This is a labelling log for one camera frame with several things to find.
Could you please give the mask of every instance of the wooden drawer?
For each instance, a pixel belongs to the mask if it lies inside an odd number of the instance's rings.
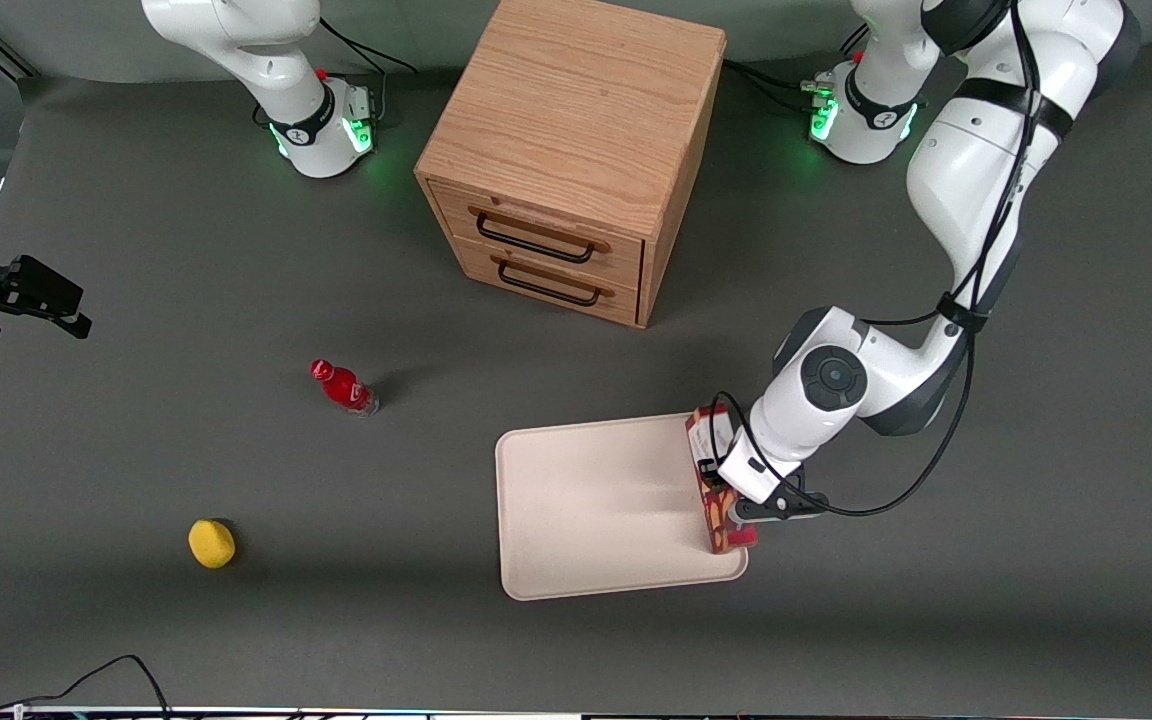
[[[429,188],[454,237],[483,243],[531,265],[585,275],[591,282],[639,287],[639,241],[597,232],[588,225],[543,218],[445,183],[430,181]]]
[[[594,314],[604,320],[635,325],[639,294],[634,288],[558,272],[538,263],[506,258],[482,242],[453,240],[461,268],[476,281],[521,293],[554,305]]]

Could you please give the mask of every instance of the yellow sponge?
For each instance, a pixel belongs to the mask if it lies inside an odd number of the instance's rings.
[[[234,536],[215,520],[198,520],[189,528],[189,550],[198,564],[219,570],[234,559]]]

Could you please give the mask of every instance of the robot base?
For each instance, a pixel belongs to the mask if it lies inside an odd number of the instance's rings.
[[[340,78],[327,78],[324,85],[335,96],[335,111],[311,145],[293,145],[270,128],[280,154],[291,161],[291,167],[302,176],[311,179],[339,176],[376,145],[367,89],[349,85]]]
[[[804,83],[805,88],[812,88],[812,92],[824,97],[824,105],[812,116],[812,129],[808,137],[826,146],[840,160],[872,165],[886,160],[896,150],[896,145],[909,137],[918,105],[914,105],[904,118],[894,118],[886,129],[870,128],[864,115],[852,108],[840,91],[847,74],[855,67],[856,63],[849,60],[817,74],[814,83]]]

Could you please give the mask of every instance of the green led light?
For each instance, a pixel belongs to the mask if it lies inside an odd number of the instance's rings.
[[[838,118],[838,100],[828,100],[824,108],[819,108],[812,119],[812,137],[819,142],[825,142],[833,129],[833,119]]]
[[[914,115],[918,114],[918,104],[915,103],[914,108],[909,111],[909,119],[905,120],[905,129],[900,131],[900,138],[902,141],[909,137],[909,132],[914,130]]]
[[[287,158],[287,147],[283,147],[283,138],[279,137],[273,123],[270,123],[270,135],[273,135],[274,142],[278,143],[278,153]]]
[[[341,118],[340,127],[344,128],[346,135],[349,136],[349,142],[353,143],[353,149],[357,150],[358,154],[364,154],[364,152],[371,150],[371,126],[365,120]]]

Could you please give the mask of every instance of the wooden drawer cabinet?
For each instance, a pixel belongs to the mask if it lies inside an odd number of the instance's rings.
[[[596,0],[500,1],[416,164],[468,276],[645,327],[723,46]]]

